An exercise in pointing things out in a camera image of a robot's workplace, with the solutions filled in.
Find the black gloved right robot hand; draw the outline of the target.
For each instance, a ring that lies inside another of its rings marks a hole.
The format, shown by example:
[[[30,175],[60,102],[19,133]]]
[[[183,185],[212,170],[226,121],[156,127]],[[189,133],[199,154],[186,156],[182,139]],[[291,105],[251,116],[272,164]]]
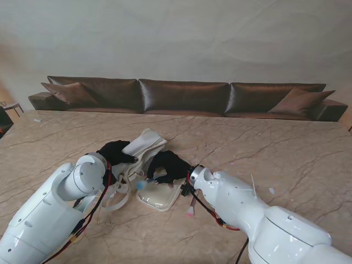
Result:
[[[157,184],[171,184],[175,180],[186,178],[192,166],[174,152],[167,150],[161,151],[153,157],[147,170],[147,178],[152,179],[154,172],[159,168],[163,168],[166,175],[156,178],[155,182]]]

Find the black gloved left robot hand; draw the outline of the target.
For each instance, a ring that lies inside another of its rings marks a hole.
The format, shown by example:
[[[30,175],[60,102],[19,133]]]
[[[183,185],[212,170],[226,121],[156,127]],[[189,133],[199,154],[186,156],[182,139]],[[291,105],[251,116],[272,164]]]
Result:
[[[123,152],[123,149],[130,144],[130,141],[111,141],[106,143],[101,149],[96,151],[103,156],[111,166],[121,163],[136,163],[139,159]]]

